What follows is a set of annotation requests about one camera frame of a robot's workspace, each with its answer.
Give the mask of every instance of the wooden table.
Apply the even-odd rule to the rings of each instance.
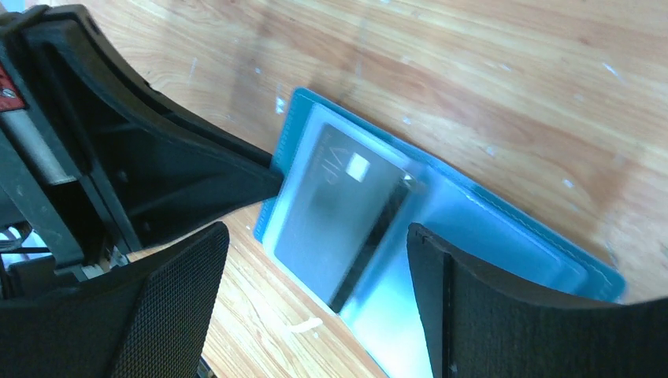
[[[153,87],[224,130],[273,151],[280,103],[309,87],[612,257],[628,301],[668,294],[665,2],[83,2]],[[212,365],[223,376],[380,375],[263,254],[257,213],[225,218]],[[290,331],[310,318],[324,324]]]

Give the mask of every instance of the scratch on table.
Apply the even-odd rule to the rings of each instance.
[[[192,81],[192,77],[195,74],[195,67],[197,67],[197,58],[193,57],[192,58],[192,65],[190,66],[190,74],[188,75],[188,82],[187,85],[190,87],[190,82]]]
[[[288,331],[292,333],[304,333],[319,325],[322,325],[322,319],[319,317],[311,317],[308,321],[303,321],[302,323],[295,325],[288,325]]]
[[[614,69],[611,65],[607,64],[606,62],[603,62],[603,67],[605,67],[608,71],[610,71],[610,73],[615,75],[617,77],[617,79],[619,79],[620,82],[624,83],[624,79],[622,78],[622,75],[620,75],[619,72],[617,72],[617,70]]]
[[[606,251],[608,256],[610,257],[610,261],[612,262],[612,265],[614,266],[615,269],[619,270],[619,259],[617,258],[617,254],[614,252],[614,249],[612,248],[612,243],[610,242],[610,232],[612,231],[612,217],[610,214],[605,216],[605,237],[603,240],[603,245],[606,247]]]
[[[341,104],[343,101],[352,96],[353,93],[358,89],[360,82],[362,81],[362,65],[363,65],[363,58],[364,58],[364,51],[366,50],[366,32],[367,32],[367,24],[368,21],[367,19],[363,19],[362,22],[359,25],[360,32],[359,32],[359,40],[358,40],[358,52],[357,56],[355,59],[355,80],[353,82],[352,87],[348,89],[343,89],[341,91],[341,94],[337,97],[336,103]],[[341,85],[345,85],[346,79],[342,79]]]
[[[494,61],[486,61],[485,65],[487,65],[488,67],[492,67],[494,69],[502,69],[503,71],[513,72],[513,69],[509,65],[506,65],[506,64],[503,64],[503,63],[496,63]]]
[[[276,114],[285,113],[285,100],[280,97],[280,83],[276,85]]]

